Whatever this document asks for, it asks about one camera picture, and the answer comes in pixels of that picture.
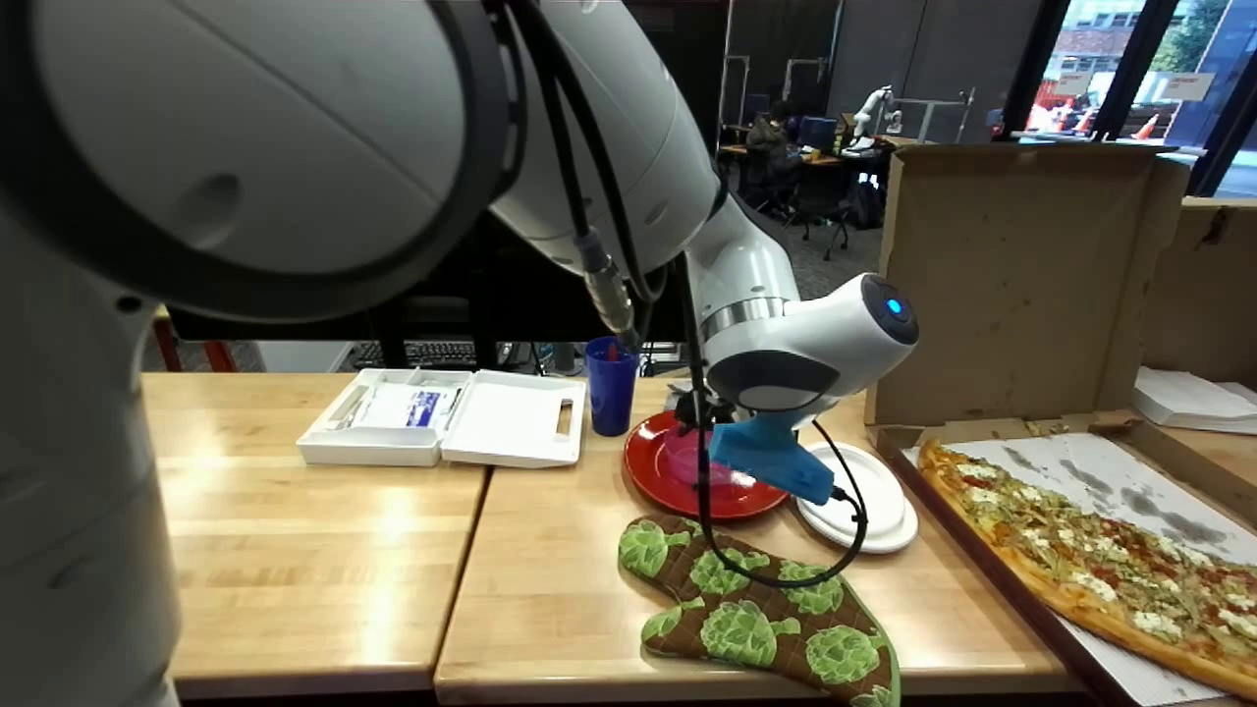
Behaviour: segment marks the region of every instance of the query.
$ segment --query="wooden countertop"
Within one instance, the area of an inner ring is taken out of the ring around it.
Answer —
[[[349,371],[150,371],[180,693],[433,692],[480,467],[307,467]]]
[[[634,416],[661,412],[664,388],[661,378],[642,379]],[[835,407],[824,428],[865,443],[860,399]],[[638,632],[664,606],[617,572],[625,521],[654,509],[623,479],[623,446],[625,437],[606,438],[586,428],[577,467],[492,475],[437,666],[442,704],[812,693],[773,674],[642,651]],[[740,535],[823,566],[840,553],[793,506],[742,521]],[[1072,692],[1063,659],[932,515],[905,553],[860,559],[850,581],[891,632],[911,693]]]

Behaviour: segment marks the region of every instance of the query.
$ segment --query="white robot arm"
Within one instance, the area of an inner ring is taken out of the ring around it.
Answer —
[[[153,301],[367,308],[485,208],[625,337],[683,259],[712,383],[780,428],[915,343],[874,274],[797,297],[615,0],[0,0],[0,704],[179,704]]]

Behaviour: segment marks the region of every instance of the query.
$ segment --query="pizza slice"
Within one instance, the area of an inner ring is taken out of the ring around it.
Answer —
[[[1178,674],[1257,697],[1257,566],[1089,515],[936,438],[921,446],[921,471],[1055,614]]]

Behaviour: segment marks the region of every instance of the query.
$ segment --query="white plate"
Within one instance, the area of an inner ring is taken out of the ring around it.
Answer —
[[[840,487],[846,496],[853,496],[846,467],[835,460],[829,443],[810,446],[824,467],[835,467],[835,487]],[[839,451],[846,455],[846,462],[853,467],[865,506],[867,506],[867,528],[865,528],[865,548],[867,553],[896,553],[905,548],[915,528],[915,506],[907,504],[901,479],[865,446],[853,443],[839,443]],[[805,504],[797,497],[803,518],[840,543],[853,544],[858,538],[858,521],[853,521],[853,504]]]

